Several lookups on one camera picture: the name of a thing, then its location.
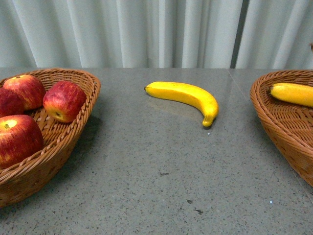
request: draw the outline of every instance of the banana tip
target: banana tip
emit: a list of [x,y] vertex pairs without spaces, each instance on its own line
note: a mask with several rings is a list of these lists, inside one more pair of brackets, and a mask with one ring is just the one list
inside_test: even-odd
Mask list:
[[267,93],[270,94],[270,92],[273,90],[273,86],[268,87]]

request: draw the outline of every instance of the basket rim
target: basket rim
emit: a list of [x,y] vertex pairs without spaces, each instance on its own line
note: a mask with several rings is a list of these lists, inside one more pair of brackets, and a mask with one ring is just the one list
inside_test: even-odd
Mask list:
[[[15,74],[13,76],[7,77],[2,79],[3,80],[7,80],[11,77],[15,77],[15,76],[19,76],[19,75],[23,75],[23,74],[32,74],[32,73],[45,73],[45,72],[54,72],[54,71],[58,71],[58,72],[69,72],[69,73],[81,73],[81,74],[86,74],[88,75],[88,77],[90,77],[93,80],[93,93],[94,93],[94,99],[93,99],[93,103],[91,105],[95,105],[97,98],[99,96],[100,93],[100,89],[101,89],[101,83],[99,81],[99,79],[91,74],[90,72],[87,72],[85,70],[82,69],[67,69],[67,68],[59,68],[59,67],[55,67],[55,68],[47,68],[47,69],[37,69],[37,70],[32,70],[32,71],[27,71],[27,72],[23,72],[20,74]],[[33,167],[34,165],[40,165],[41,163],[44,163],[48,160],[50,160],[54,154],[55,151],[62,151],[64,148],[66,148],[66,143],[72,139],[74,136],[78,135],[80,132],[82,132],[83,127],[85,126],[88,117],[91,115],[91,111],[88,112],[87,110],[85,110],[86,106],[90,105],[88,104],[88,101],[90,101],[89,97],[87,97],[85,103],[83,104],[81,110],[79,111],[79,114],[77,115],[76,119],[74,121],[72,121],[72,123],[62,132],[58,135],[58,138],[56,138],[54,141],[52,141],[50,144],[48,144],[47,146],[45,146],[42,150],[34,153],[33,155],[27,157],[26,159],[24,159],[22,162],[20,163],[16,163],[8,168],[5,169],[0,169],[0,185],[7,183],[8,181],[10,181],[12,178],[17,177],[18,175],[22,174],[24,171],[28,170],[29,168]],[[85,115],[87,115],[88,117],[86,118],[86,120],[84,121],[82,117],[84,117]]]
[[280,130],[286,135],[284,135],[284,138],[288,141],[295,142],[297,146],[300,146],[299,149],[301,149],[301,152],[313,156],[313,147],[305,143],[302,139],[300,139],[297,135],[292,133],[288,128],[286,128],[281,122],[279,122],[267,109],[267,107],[262,102],[259,91],[260,91],[260,85],[264,83],[265,81],[268,81],[268,77],[271,76],[271,78],[283,76],[283,75],[291,75],[295,73],[303,73],[303,74],[311,74],[313,75],[313,70],[278,70],[273,72],[268,72],[266,74],[263,74],[258,79],[256,79],[251,88],[250,88],[250,99],[255,106],[255,110],[257,112],[257,115],[261,119],[261,121],[264,121],[260,117],[260,115],[263,115],[267,118],[267,124],[270,125],[275,130]]

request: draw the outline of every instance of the woven basket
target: woven basket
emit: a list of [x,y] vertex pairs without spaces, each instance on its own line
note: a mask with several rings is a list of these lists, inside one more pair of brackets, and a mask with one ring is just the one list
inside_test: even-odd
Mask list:
[[313,86],[313,70],[270,72],[250,89],[264,130],[291,167],[313,187],[313,109],[271,97],[267,89],[278,82]]
[[[54,68],[23,74],[31,74],[39,78],[46,90],[58,81],[72,81],[84,90],[87,99],[77,118],[71,123],[54,120],[48,116],[43,107],[27,113],[39,125],[45,145],[42,151],[21,163],[0,170],[0,208],[17,203],[36,193],[60,170],[80,137],[101,88],[98,78],[82,70]],[[0,87],[9,78],[0,81]]]

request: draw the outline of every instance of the gray countertop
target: gray countertop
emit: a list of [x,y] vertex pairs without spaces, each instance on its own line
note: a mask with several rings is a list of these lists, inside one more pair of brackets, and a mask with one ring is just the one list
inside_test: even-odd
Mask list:
[[[2,68],[0,79],[32,68]],[[101,93],[78,143],[38,193],[0,209],[0,234],[311,235],[313,188],[264,132],[249,98],[270,70],[84,69]],[[217,99],[211,128],[156,80]]]

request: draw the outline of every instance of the fruit basket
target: fruit basket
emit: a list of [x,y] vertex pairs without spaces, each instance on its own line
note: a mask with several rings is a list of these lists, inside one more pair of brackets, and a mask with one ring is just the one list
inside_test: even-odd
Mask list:
[[313,187],[313,108],[279,101],[268,94],[274,83],[313,86],[313,70],[282,70],[259,77],[250,98],[261,124],[290,166]]
[[[43,107],[27,113],[34,118],[42,131],[44,148],[19,164],[0,169],[0,208],[38,192],[61,169],[87,123],[101,88],[97,77],[82,70],[52,68],[23,74],[39,78],[46,90],[61,80],[74,82],[84,90],[87,99],[77,118],[70,123],[54,120]],[[0,87],[9,78],[11,77],[0,81]]]

